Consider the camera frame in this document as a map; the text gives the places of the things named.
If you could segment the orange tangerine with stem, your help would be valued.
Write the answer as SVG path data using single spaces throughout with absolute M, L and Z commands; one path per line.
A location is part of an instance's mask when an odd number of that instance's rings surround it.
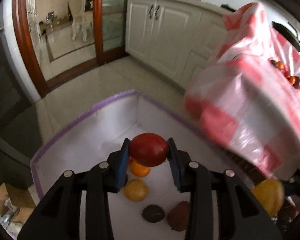
M 276 68 L 277 68 L 278 70 L 280 70 L 280 71 L 284 70 L 284 64 L 283 64 L 281 61 L 277 61 L 277 62 L 275 63 L 275 66 L 276 66 Z

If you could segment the wooden door frame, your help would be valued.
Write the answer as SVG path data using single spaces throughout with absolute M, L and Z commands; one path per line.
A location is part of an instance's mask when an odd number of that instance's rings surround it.
M 126 0 L 86 0 L 93 13 L 87 41 L 72 41 L 68 0 L 12 0 L 12 19 L 25 68 L 41 98 L 95 67 L 125 55 Z

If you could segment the white kitchen cabinet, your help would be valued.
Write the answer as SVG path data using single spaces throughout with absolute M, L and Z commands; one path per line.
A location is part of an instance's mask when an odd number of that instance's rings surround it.
M 127 0 L 126 52 L 185 87 L 224 41 L 225 14 L 199 0 Z

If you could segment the white ornate chair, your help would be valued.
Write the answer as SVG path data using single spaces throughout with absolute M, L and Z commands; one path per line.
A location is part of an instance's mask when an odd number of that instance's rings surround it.
M 68 0 L 72 16 L 72 41 L 79 31 L 82 32 L 82 41 L 87 41 L 88 29 L 93 27 L 93 13 L 85 11 L 86 0 Z

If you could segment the cracked dark red pomegranate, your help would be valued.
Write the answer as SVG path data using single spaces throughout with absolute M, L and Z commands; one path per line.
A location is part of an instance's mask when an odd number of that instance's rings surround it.
M 187 229 L 190 214 L 189 202 L 182 201 L 167 215 L 167 222 L 172 230 L 181 232 Z

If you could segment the small yellow fruit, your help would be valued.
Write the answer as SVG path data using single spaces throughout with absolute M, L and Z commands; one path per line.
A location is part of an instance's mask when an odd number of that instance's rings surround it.
M 128 200 L 140 202 L 148 196 L 149 188 L 143 181 L 133 179 L 125 186 L 123 193 Z

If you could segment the red white checkered tablecloth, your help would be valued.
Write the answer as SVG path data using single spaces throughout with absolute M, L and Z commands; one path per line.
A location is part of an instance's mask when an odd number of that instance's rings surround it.
M 300 54 L 268 22 L 261 3 L 224 16 L 225 41 L 187 85 L 184 105 L 212 141 L 288 180 L 300 166 Z M 281 61 L 284 70 L 270 60 Z

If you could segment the black wok pan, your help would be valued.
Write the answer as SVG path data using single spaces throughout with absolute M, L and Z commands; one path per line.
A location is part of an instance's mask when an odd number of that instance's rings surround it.
M 298 39 L 298 32 L 290 23 L 288 24 L 294 29 L 296 35 L 294 35 L 284 25 L 272 22 L 273 28 L 278 31 L 300 53 L 300 40 Z

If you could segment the dark purple round passionfruit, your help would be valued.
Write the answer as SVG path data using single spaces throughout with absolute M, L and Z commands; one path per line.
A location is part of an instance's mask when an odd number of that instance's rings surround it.
M 294 76 L 294 77 L 295 77 L 295 82 L 294 82 L 293 87 L 295 89 L 299 89 L 300 88 L 300 77 L 298 77 L 298 76 Z

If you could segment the wrinkled dark passionfruit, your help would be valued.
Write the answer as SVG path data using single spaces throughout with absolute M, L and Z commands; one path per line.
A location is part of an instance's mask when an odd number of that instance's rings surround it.
M 148 205 L 143 209 L 142 217 L 150 223 L 158 223 L 165 218 L 165 211 L 158 205 Z
M 275 60 L 270 60 L 270 62 L 275 68 L 277 68 L 277 62 Z

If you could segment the small red tomato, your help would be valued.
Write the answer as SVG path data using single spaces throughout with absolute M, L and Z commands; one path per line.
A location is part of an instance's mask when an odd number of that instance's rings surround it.
M 138 164 L 146 167 L 161 165 L 167 158 L 168 143 L 154 133 L 142 133 L 129 144 L 129 154 Z

